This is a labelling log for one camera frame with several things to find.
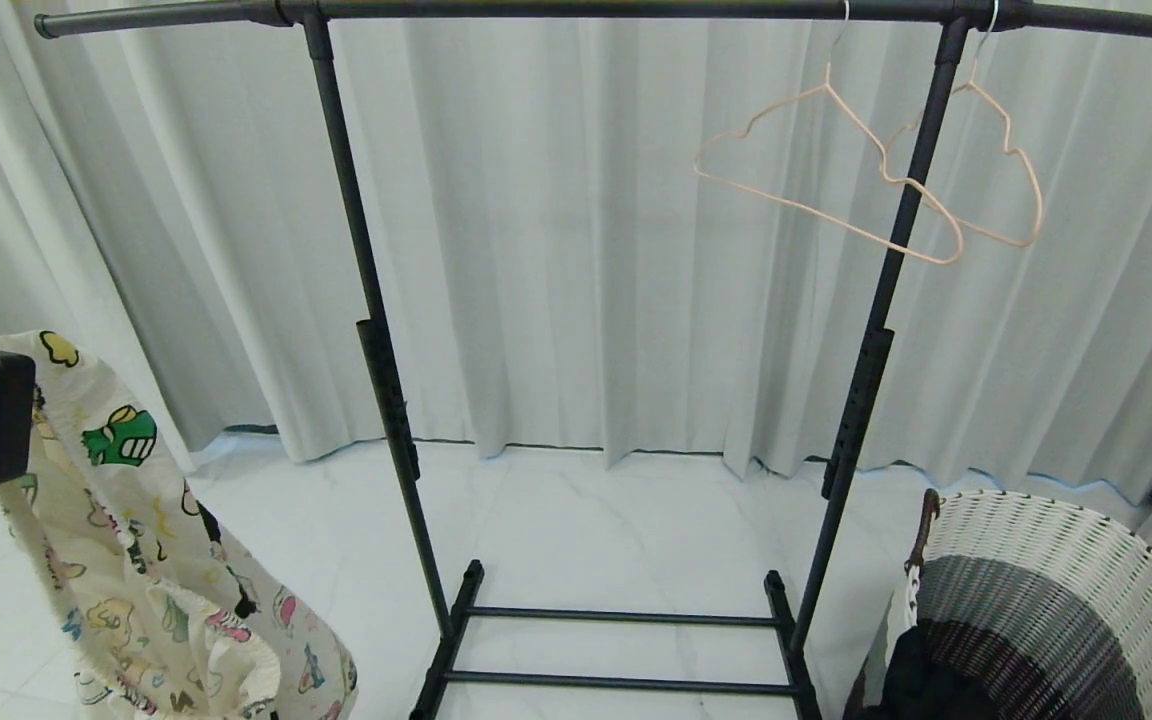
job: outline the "white and gray basket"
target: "white and gray basket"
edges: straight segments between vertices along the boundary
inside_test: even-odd
[[[1152,720],[1152,548],[1098,511],[927,491],[846,719],[881,702],[892,649],[915,624],[933,660],[980,680],[1005,720]]]

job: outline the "pink clothes hanger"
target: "pink clothes hanger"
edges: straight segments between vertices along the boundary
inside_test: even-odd
[[[1030,222],[1029,237],[1026,237],[1025,240],[1014,240],[1010,237],[1006,237],[1003,234],[990,232],[990,229],[982,228],[978,223],[970,223],[968,222],[968,220],[958,218],[957,215],[955,215],[954,219],[956,220],[957,223],[964,225],[964,227],[970,229],[970,232],[983,234],[983,236],[986,236],[988,238],[1005,242],[1007,243],[1007,245],[1030,247],[1033,244],[1034,241],[1038,240],[1038,233],[1043,230],[1043,189],[1038,185],[1038,174],[1034,173],[1034,166],[1029,161],[1029,156],[1025,154],[1025,151],[1021,150],[1020,147],[1011,146],[1011,115],[1007,114],[1007,111],[1002,109],[1002,105],[998,100],[993,99],[993,96],[988,94],[988,92],[986,92],[984,88],[977,85],[977,81],[975,81],[975,74],[977,73],[977,67],[980,62],[980,50],[982,47],[984,47],[984,41],[988,39],[990,33],[993,32],[993,26],[995,25],[996,22],[998,22],[998,0],[993,1],[993,18],[990,20],[990,29],[987,29],[987,31],[984,32],[983,36],[980,36],[980,41],[977,45],[977,53],[975,53],[975,58],[972,59],[972,73],[969,74],[968,81],[964,82],[963,85],[956,86],[954,88],[954,90],[950,91],[950,97],[958,94],[958,92],[972,91],[975,94],[978,94],[980,99],[986,101],[988,107],[992,108],[998,114],[998,116],[1002,119],[1002,152],[1005,152],[1005,156],[1011,156],[1011,158],[1018,158],[1020,164],[1024,165],[1025,176],[1028,176],[1029,179],[1029,188],[1034,196],[1034,214],[1032,222]],[[914,122],[905,124],[905,127],[900,128],[899,131],[896,131],[896,135],[890,136],[887,139],[887,142],[884,143],[882,162],[887,161],[887,149],[890,149],[892,143],[896,142],[896,138],[899,138],[900,136],[905,135],[905,132],[909,132],[911,131],[911,129],[918,127],[918,123],[922,122],[922,120],[923,120],[923,113],[919,113],[914,119]],[[882,169],[882,174],[886,176],[887,174],[886,168]],[[923,200],[924,204],[929,204],[927,198],[929,196],[924,195],[924,200]]]
[[[790,99],[781,100],[780,103],[773,104],[765,109],[760,109],[758,114],[755,114],[753,118],[750,118],[749,122],[745,123],[744,129],[730,129],[729,131],[719,132],[717,136],[710,137],[708,141],[703,142],[699,149],[696,150],[696,157],[692,160],[691,169],[692,172],[698,174],[698,176],[704,179],[710,179],[710,181],[721,182],[723,184],[735,187],[737,188],[737,190],[750,192],[759,197],[765,197],[765,199],[767,200],[780,202],[780,204],[791,206],[791,209],[804,210],[806,211],[806,213],[813,214],[814,217],[820,218],[821,220],[826,220],[826,222],[828,223],[835,223],[838,225],[838,227],[844,228],[847,232],[859,234],[859,236],[864,238],[877,242],[878,245],[887,247],[888,250],[904,252],[904,255],[909,255],[911,256],[911,258],[918,258],[919,260],[925,260],[929,263],[933,263],[935,265],[952,264],[955,260],[957,260],[961,255],[963,255],[963,228],[958,227],[958,220],[950,214],[950,211],[945,209],[945,205],[941,205],[941,202],[938,200],[937,197],[927,190],[927,188],[923,187],[923,183],[915,181],[915,179],[909,179],[909,177],[894,179],[890,176],[890,174],[887,173],[887,146],[884,145],[882,142],[878,139],[878,136],[876,136],[873,131],[870,131],[867,124],[865,124],[863,120],[861,120],[861,118],[856,115],[855,111],[851,109],[850,106],[847,105],[844,100],[842,100],[842,97],[838,94],[835,88],[831,85],[831,79],[829,79],[831,59],[833,58],[833,50],[835,48],[835,46],[838,46],[838,40],[841,40],[842,32],[847,28],[847,21],[851,18],[850,0],[844,0],[844,9],[846,9],[846,15],[844,18],[842,18],[842,26],[838,30],[838,37],[835,37],[835,40],[833,40],[833,45],[829,46],[829,54],[826,58],[826,63],[824,63],[824,82],[820,83],[819,86],[812,88],[812,90],[808,90],[806,92],[799,92],[799,94],[790,97]],[[849,223],[844,219],[836,218],[835,215],[829,215],[828,213],[824,213],[824,211],[819,209],[812,209],[812,206],[810,205],[804,205],[803,202],[790,200],[787,199],[787,197],[780,197],[772,195],[770,192],[764,192],[763,190],[758,190],[758,188],[750,187],[748,184],[742,184],[736,181],[732,181],[732,179],[718,177],[714,176],[714,174],[710,174],[700,169],[700,158],[702,156],[704,156],[705,150],[708,150],[708,146],[713,145],[714,142],[722,141],[723,138],[727,137],[735,137],[737,138],[737,141],[744,141],[745,137],[749,137],[750,131],[755,129],[755,124],[758,124],[759,120],[763,120],[768,114],[774,113],[774,111],[787,108],[787,106],[794,105],[796,101],[806,100],[809,97],[816,94],[826,94],[828,99],[833,101],[833,104],[835,104],[841,111],[844,112],[847,118],[851,120],[852,124],[858,127],[861,131],[865,134],[865,137],[869,137],[869,141],[873,143],[874,147],[878,149],[879,156],[881,156],[881,160],[879,160],[878,164],[878,169],[879,172],[882,173],[884,182],[890,184],[910,185],[915,188],[915,190],[918,190],[923,195],[924,204],[929,205],[930,209],[935,210],[938,214],[945,218],[946,222],[950,225],[950,228],[954,232],[955,250],[953,255],[948,256],[948,258],[934,258],[934,256],[932,255],[926,255],[924,252],[911,250],[909,249],[909,247],[896,245],[896,243],[893,243],[885,237],[879,237],[877,236],[877,234],[867,232],[867,229],[856,227],[856,225]]]

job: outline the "garment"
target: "garment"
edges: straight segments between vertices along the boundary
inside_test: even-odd
[[[29,471],[0,505],[77,651],[88,714],[346,719],[343,643],[198,503],[113,370],[52,332],[0,348],[37,366]]]
[[[975,679],[932,660],[927,628],[915,626],[896,641],[882,683],[882,705],[854,720],[998,720],[998,707]]]

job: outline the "black cloth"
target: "black cloth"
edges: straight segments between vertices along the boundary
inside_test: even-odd
[[[977,679],[932,660],[927,629],[915,626],[896,638],[882,681],[882,705],[854,720],[1001,720]]]

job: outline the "floor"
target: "floor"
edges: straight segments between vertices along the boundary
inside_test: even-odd
[[[355,653],[361,695],[353,719],[407,717],[434,652],[435,624],[387,448],[361,444],[293,465],[275,438],[226,435],[207,456],[192,479],[196,495]],[[753,473],[741,482],[708,456],[632,455],[608,471],[596,452],[509,448],[484,461],[470,446],[420,444],[420,468],[448,597],[467,562],[479,558],[479,601],[490,605],[765,615],[768,569],[781,571],[796,606],[824,509],[823,465],[814,462],[791,478]],[[955,488],[988,486],[970,473]],[[912,468],[856,479],[809,639],[825,717],[840,717],[900,579],[925,487]],[[1116,516],[1132,514],[1106,488],[1078,495]],[[33,583],[0,518],[0,720],[73,720],[65,636]],[[785,682],[774,635],[744,629],[480,620],[457,666]],[[794,710],[780,698],[453,685],[439,717],[783,720]]]

